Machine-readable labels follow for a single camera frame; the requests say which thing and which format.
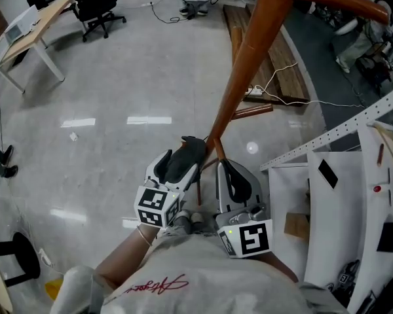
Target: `gray tiled floor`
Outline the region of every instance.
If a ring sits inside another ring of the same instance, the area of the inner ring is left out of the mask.
[[[148,163],[182,135],[204,138],[210,131],[231,71],[231,42],[221,9],[206,18],[178,24],[158,21],[151,0],[119,0],[117,22],[108,39],[101,31],[87,43],[72,13],[48,30],[48,53],[66,76],[59,83],[29,52],[10,72],[26,87],[21,96],[0,78],[3,142],[15,146],[16,178],[0,178],[0,241],[31,228],[36,249],[44,248],[55,268],[96,266],[129,230],[123,217],[134,217],[132,204]],[[155,7],[161,18],[178,15],[178,0]],[[126,125],[129,116],[167,116],[171,124]],[[94,126],[61,128],[65,120],[95,118]],[[320,135],[318,105],[307,110],[276,106],[273,113],[232,122],[222,138],[225,152],[259,178],[259,165]],[[75,132],[79,139],[69,138]],[[250,154],[248,142],[258,144]],[[203,208],[215,210],[214,169],[202,177]],[[195,204],[195,187],[187,201]],[[74,213],[60,218],[53,209]],[[17,273],[10,258],[0,259],[8,276]],[[46,313],[50,300],[44,283],[58,274],[42,266],[42,276],[12,287],[17,313]]]

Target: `cardboard box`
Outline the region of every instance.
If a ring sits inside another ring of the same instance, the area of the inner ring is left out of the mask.
[[[287,213],[284,233],[309,242],[310,239],[310,215],[299,213]]]

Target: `black office chair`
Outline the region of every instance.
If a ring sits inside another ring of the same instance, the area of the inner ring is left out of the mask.
[[[105,23],[109,21],[122,20],[126,23],[125,16],[115,16],[111,9],[117,5],[117,0],[77,0],[79,8],[79,20],[81,22],[89,21],[91,19],[97,18],[88,22],[88,30],[83,35],[83,42],[87,41],[86,36],[94,31],[98,26],[101,26],[105,31],[103,36],[105,39],[108,38]]]

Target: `black stool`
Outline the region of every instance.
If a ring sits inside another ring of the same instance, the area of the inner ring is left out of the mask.
[[[13,235],[12,241],[0,242],[0,256],[7,256],[8,254],[14,254],[16,256],[25,274],[6,279],[4,282],[7,287],[39,277],[41,274],[41,267],[39,266],[38,256],[26,236],[17,232]]]

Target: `white metal rack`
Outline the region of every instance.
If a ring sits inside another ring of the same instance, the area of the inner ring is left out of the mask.
[[[360,260],[348,306],[352,314],[370,291],[378,296],[393,277],[393,253],[377,251],[383,224],[393,222],[393,156],[389,152],[393,141],[383,139],[375,128],[375,120],[392,109],[393,91],[331,131],[261,166],[261,171],[269,170],[274,252],[300,280],[324,287],[337,282],[346,263]],[[377,124],[393,131],[392,126]],[[358,133],[360,152],[313,152],[350,133]],[[378,166],[381,144],[384,152]],[[304,154],[308,163],[288,163]],[[339,179],[334,189],[318,171],[323,159]],[[309,243],[284,234],[287,212],[306,213],[307,179]],[[378,184],[383,189],[376,193],[373,188]]]

